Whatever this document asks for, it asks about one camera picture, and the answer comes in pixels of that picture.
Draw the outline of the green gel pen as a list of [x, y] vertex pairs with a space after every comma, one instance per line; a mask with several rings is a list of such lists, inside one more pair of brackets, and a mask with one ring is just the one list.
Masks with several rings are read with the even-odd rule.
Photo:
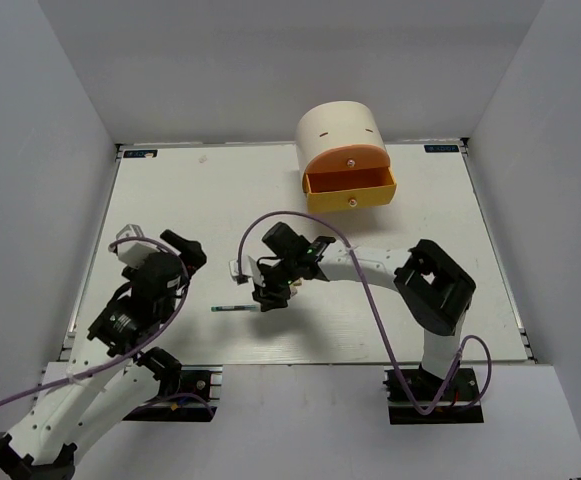
[[259, 308], [256, 305], [217, 305], [211, 306], [211, 312], [236, 312], [236, 311], [248, 311], [256, 312]]

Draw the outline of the yellow drawer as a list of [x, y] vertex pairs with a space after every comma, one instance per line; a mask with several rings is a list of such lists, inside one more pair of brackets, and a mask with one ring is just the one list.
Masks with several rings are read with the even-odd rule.
[[311, 214], [347, 211], [389, 204], [397, 190], [390, 167], [308, 173], [303, 178]]

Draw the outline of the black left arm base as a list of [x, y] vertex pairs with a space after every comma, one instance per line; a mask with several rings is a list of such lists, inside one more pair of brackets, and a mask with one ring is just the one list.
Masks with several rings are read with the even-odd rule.
[[175, 387], [135, 408], [124, 421], [209, 423], [219, 406], [222, 374], [221, 366], [184, 367]]

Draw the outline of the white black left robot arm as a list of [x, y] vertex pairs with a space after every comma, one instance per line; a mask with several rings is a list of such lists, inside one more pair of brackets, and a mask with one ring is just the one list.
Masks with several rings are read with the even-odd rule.
[[88, 327], [64, 378], [42, 386], [30, 412], [0, 433], [0, 470], [11, 479], [72, 478], [127, 415], [181, 393], [182, 364], [153, 343], [180, 312], [207, 256], [197, 241], [171, 230], [152, 240], [134, 225], [109, 249], [124, 265], [124, 283]]

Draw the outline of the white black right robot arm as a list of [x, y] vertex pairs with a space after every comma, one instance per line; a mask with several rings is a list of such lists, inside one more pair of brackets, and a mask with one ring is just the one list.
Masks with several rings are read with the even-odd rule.
[[394, 291], [424, 330], [423, 390], [442, 399], [456, 389], [453, 362], [476, 282], [437, 243], [421, 239], [409, 249], [353, 248], [329, 236], [310, 241], [283, 222], [262, 242], [272, 256], [248, 257], [247, 276], [263, 312], [287, 307], [298, 280], [367, 282]]

